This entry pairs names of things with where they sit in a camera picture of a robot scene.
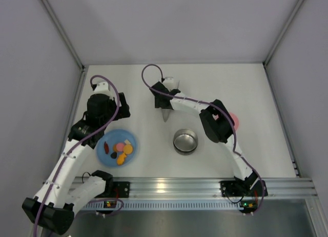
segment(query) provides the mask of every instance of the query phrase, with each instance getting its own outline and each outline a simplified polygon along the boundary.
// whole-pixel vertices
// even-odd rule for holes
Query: gray wall
[[[27,236],[21,209],[58,159],[79,69],[38,0],[0,0],[1,236]]]
[[[262,62],[296,0],[49,0],[86,64]]]
[[[328,216],[328,0],[307,0],[269,64],[305,176]]]

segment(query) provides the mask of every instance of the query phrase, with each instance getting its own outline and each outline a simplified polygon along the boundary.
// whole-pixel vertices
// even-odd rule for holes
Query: stainless steel bowl
[[[173,137],[174,149],[181,155],[190,155],[198,146],[198,137],[193,130],[178,130]]]

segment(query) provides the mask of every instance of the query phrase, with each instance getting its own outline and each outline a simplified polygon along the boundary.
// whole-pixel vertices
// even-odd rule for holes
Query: orange disc
[[[116,148],[116,144],[113,146],[113,151],[118,152],[118,150]]]

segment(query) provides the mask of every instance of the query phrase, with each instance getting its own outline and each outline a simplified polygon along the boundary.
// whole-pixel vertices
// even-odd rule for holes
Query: floor
[[[233,177],[230,161],[222,144],[212,143],[200,119],[172,111],[168,121],[154,108],[154,97],[141,80],[144,65],[89,66],[75,121],[86,111],[92,89],[89,80],[100,74],[124,92],[131,117],[111,123],[107,131],[126,129],[138,141],[135,158],[118,168],[107,167],[90,154],[77,176],[97,169],[119,177]],[[239,119],[238,143],[244,156],[262,177],[295,177],[293,164],[262,64],[161,65],[164,76],[180,80],[186,95],[205,101],[220,99]],[[160,78],[156,68],[148,68],[146,81],[153,85]],[[173,135],[190,128],[199,138],[196,151],[182,156],[173,148]]]

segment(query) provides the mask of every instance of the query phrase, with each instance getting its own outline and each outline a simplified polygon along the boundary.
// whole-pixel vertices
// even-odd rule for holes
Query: dark red piece
[[[108,144],[106,142],[104,143],[104,149],[105,149],[105,153],[108,154],[109,153],[109,147],[108,147]]]

